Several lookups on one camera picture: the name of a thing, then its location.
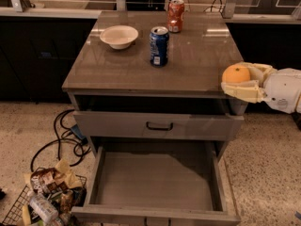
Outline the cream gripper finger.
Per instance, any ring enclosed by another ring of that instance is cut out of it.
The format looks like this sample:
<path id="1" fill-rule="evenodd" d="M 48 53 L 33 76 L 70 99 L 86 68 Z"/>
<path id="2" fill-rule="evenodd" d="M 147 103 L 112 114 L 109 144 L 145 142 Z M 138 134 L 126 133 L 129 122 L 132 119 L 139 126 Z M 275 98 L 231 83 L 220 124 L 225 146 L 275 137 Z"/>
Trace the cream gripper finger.
<path id="1" fill-rule="evenodd" d="M 277 71 L 273 66 L 267 64 L 241 62 L 241 65 L 244 65 L 249 69 L 250 79 L 256 80 L 260 87 L 263 86 L 264 81 L 270 74 Z"/>
<path id="2" fill-rule="evenodd" d="M 260 103 L 266 97 L 266 93 L 264 89 L 260 87 L 258 80 L 240 83 L 222 82 L 221 88 L 227 95 L 248 103 Z"/>

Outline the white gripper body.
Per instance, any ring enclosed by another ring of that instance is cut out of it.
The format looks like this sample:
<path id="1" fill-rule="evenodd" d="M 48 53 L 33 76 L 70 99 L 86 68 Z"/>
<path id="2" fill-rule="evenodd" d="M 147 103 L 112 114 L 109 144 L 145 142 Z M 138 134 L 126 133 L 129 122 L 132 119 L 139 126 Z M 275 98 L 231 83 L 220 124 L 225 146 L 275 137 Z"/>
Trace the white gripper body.
<path id="1" fill-rule="evenodd" d="M 288 114 L 301 113 L 301 71 L 281 69 L 263 83 L 264 101 L 272 108 Z"/>

